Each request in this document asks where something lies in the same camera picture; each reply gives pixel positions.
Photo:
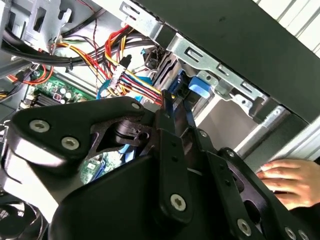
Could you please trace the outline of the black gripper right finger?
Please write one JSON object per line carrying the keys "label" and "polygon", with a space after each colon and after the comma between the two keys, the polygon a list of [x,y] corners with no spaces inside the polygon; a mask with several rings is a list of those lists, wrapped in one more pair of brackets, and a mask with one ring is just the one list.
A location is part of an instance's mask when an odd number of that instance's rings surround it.
{"label": "black gripper right finger", "polygon": [[314,240],[316,234],[294,217],[230,149],[215,151],[210,138],[192,129],[193,146],[213,181],[215,197],[227,228],[225,240]]}

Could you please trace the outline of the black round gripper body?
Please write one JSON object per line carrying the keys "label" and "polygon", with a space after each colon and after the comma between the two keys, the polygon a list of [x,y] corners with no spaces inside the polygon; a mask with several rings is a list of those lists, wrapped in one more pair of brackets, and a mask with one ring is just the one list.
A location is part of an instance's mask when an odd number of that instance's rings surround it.
{"label": "black round gripper body", "polygon": [[73,191],[56,210],[51,240],[230,240],[208,179],[189,170],[193,216],[186,226],[157,222],[158,169],[143,157]]}

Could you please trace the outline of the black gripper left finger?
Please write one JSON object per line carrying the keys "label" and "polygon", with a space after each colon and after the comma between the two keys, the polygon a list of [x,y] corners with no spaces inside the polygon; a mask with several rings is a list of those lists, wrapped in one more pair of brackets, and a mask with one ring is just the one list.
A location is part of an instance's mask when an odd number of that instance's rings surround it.
{"label": "black gripper left finger", "polygon": [[126,164],[141,158],[156,162],[156,221],[186,225],[193,206],[176,127],[167,92],[156,112],[127,96],[21,110],[9,126],[5,189],[38,207],[52,223],[61,202],[90,184],[80,180],[85,160],[131,145],[137,156]]}

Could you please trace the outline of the person right hand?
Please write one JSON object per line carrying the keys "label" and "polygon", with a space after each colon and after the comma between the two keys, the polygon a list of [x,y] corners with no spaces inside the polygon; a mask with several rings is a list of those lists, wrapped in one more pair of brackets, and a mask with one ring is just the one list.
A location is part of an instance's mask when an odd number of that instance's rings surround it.
{"label": "person right hand", "polygon": [[257,177],[288,209],[320,202],[320,166],[304,159],[278,159],[260,167]]}

